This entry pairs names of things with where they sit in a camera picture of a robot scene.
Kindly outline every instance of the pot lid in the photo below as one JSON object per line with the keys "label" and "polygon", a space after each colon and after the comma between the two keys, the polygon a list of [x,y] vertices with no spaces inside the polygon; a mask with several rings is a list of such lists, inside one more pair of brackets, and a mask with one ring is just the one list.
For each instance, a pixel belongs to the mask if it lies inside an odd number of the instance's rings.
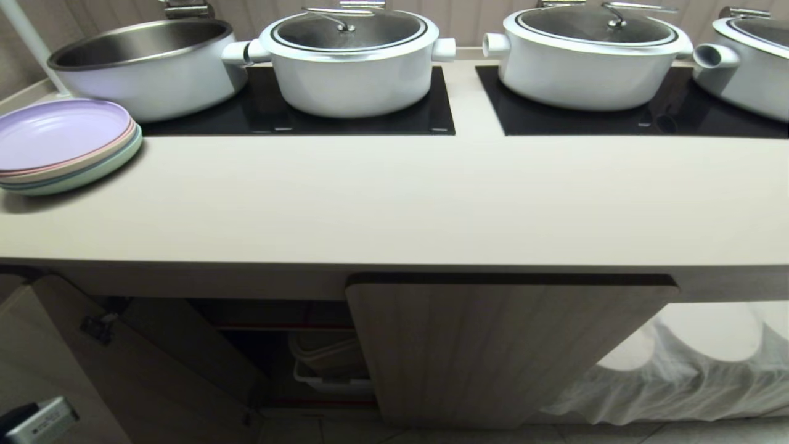
{"label": "pot lid", "polygon": [[401,45],[427,30],[427,25],[413,14],[371,10],[371,16],[336,17],[352,31],[343,30],[332,19],[306,13],[274,27],[271,37],[282,45],[308,51],[358,52]]}
{"label": "pot lid", "polygon": [[614,26],[616,15],[599,7],[530,9],[518,16],[523,28],[564,40],[611,46],[654,46],[676,39],[673,29],[659,21],[620,12],[622,26]]}
{"label": "pot lid", "polygon": [[729,26],[754,39],[789,50],[789,22],[742,18],[729,21]]}

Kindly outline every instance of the countertop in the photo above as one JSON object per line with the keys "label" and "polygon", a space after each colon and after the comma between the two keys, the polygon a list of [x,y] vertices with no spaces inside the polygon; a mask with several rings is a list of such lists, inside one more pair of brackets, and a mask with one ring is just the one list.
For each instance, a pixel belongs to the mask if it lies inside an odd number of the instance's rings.
{"label": "countertop", "polygon": [[454,137],[148,137],[83,190],[0,191],[0,260],[789,265],[789,142],[505,137],[478,64],[444,64]]}

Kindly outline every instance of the tile floor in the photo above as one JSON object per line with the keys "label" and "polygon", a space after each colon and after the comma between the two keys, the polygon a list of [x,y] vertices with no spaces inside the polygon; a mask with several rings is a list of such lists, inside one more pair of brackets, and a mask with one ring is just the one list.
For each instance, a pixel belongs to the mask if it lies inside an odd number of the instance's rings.
{"label": "tile floor", "polygon": [[259,444],[788,444],[789,418],[625,427],[546,425],[515,431],[420,431],[382,423],[267,420]]}

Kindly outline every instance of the wooden cabinet door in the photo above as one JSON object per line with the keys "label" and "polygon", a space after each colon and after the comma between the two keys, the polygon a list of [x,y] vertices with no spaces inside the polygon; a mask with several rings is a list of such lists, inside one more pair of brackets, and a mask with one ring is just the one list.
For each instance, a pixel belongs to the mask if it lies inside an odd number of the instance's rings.
{"label": "wooden cabinet door", "polygon": [[367,274],[346,288],[384,419],[515,428],[679,292],[664,276]]}
{"label": "wooden cabinet door", "polygon": [[252,444],[259,420],[123,322],[102,345],[80,331],[102,309],[59,277],[0,296],[0,410],[65,396],[81,419],[61,442]]}

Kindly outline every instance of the induction cooktop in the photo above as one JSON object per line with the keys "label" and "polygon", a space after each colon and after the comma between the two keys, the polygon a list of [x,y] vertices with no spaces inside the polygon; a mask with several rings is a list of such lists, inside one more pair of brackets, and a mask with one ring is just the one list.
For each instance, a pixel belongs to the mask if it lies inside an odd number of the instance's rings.
{"label": "induction cooktop", "polygon": [[664,135],[789,139],[789,125],[751,114],[699,88],[693,68],[673,67],[655,98],[617,112],[571,111],[518,96],[499,80],[498,66],[477,66],[507,136]]}
{"label": "induction cooktop", "polygon": [[236,96],[193,115],[141,125],[149,136],[347,136],[454,135],[443,71],[434,66],[428,95],[389,115],[368,119],[326,119],[305,114],[282,98],[274,69],[247,68],[249,82]]}

